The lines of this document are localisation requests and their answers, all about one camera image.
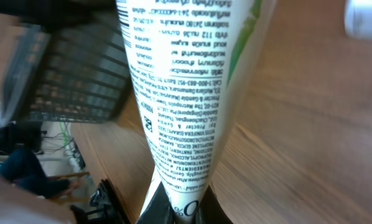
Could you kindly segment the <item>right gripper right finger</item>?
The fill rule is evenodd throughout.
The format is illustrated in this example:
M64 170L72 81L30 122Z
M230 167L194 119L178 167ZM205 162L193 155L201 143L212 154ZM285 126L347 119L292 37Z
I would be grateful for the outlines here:
M211 185L208 186L195 214L195 224L233 224L222 209Z

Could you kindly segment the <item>white tube gold cap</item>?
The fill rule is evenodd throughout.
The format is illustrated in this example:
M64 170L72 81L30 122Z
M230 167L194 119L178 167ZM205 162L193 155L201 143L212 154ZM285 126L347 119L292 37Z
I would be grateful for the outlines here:
M155 186L176 223L202 212L261 52L273 0L116 3Z

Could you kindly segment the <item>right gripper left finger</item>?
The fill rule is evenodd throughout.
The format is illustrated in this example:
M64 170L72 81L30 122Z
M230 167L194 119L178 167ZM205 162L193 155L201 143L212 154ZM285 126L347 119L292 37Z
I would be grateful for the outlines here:
M175 215L162 183L158 185L151 201L136 224L174 224Z

